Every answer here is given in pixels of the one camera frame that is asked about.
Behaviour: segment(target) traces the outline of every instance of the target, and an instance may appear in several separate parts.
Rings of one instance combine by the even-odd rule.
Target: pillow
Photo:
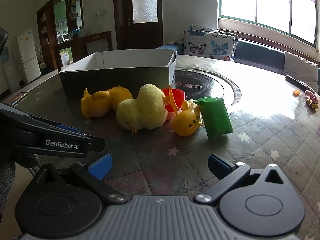
[[[223,33],[223,34],[226,34],[226,35],[234,36],[235,43],[233,44],[234,45],[233,53],[236,51],[236,47],[237,47],[237,44],[238,44],[238,41],[239,41],[239,36],[237,34],[230,33],[230,32],[222,32],[222,31],[210,29],[210,28],[203,27],[203,26],[196,25],[196,24],[191,24],[190,25],[190,31],[204,31],[204,32],[213,32],[213,33]]]
[[[289,52],[284,53],[284,74],[293,76],[318,91],[318,65]]]
[[[185,31],[183,54],[234,61],[234,40],[222,33]]]

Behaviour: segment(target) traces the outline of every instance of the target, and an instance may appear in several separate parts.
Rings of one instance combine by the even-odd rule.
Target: window sill
[[[268,29],[260,25],[233,19],[219,18],[218,28],[246,33],[263,39],[274,41],[276,43],[297,50],[303,54],[306,54],[317,61],[320,60],[319,49],[313,48],[312,46],[302,41],[299,41],[291,36],[285,35],[284,33]]]

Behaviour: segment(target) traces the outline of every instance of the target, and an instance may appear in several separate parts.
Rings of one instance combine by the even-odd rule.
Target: open box
[[[67,97],[83,96],[112,87],[127,88],[133,98],[140,87],[151,83],[158,88],[172,84],[177,52],[173,49],[127,49],[91,54],[59,72]]]

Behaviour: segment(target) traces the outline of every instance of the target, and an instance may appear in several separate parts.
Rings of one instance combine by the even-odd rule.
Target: black remote control
[[[285,80],[287,80],[292,85],[295,85],[296,87],[300,88],[301,90],[303,90],[303,92],[306,90],[310,90],[312,93],[315,93],[315,91],[305,82],[302,82],[292,76],[286,75]]]

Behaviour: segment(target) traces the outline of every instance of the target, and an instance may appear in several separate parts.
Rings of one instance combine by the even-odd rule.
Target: green window frame
[[[258,26],[262,26],[262,27],[265,27],[265,28],[268,28],[268,29],[271,29],[271,30],[274,30],[274,31],[277,31],[277,32],[280,32],[280,33],[283,33],[283,34],[286,34],[290,37],[293,37],[299,41],[302,41],[306,44],[308,44],[309,46],[312,46],[313,48],[316,47],[316,44],[317,44],[317,33],[318,33],[318,2],[316,0],[316,3],[315,3],[315,6],[316,6],[316,28],[315,28],[315,38],[314,38],[314,43],[311,43],[309,41],[306,41],[294,34],[291,33],[291,25],[292,25],[292,1],[290,0],[289,1],[289,4],[290,4],[290,18],[289,18],[289,32],[284,32],[284,31],[281,31],[279,29],[276,29],[276,28],[273,28],[271,26],[267,26],[267,25],[264,25],[264,24],[261,24],[261,23],[258,23],[257,22],[257,10],[258,10],[258,3],[257,3],[257,0],[256,0],[256,17],[255,17],[255,21],[249,21],[249,20],[245,20],[245,19],[241,19],[241,18],[236,18],[236,17],[231,17],[231,16],[226,16],[226,15],[222,15],[221,14],[221,4],[222,4],[222,0],[219,0],[219,17],[220,18],[227,18],[227,19],[233,19],[233,20],[238,20],[238,21],[241,21],[241,22],[247,22],[247,23],[252,23],[252,24],[255,24],[255,25],[258,25]]]

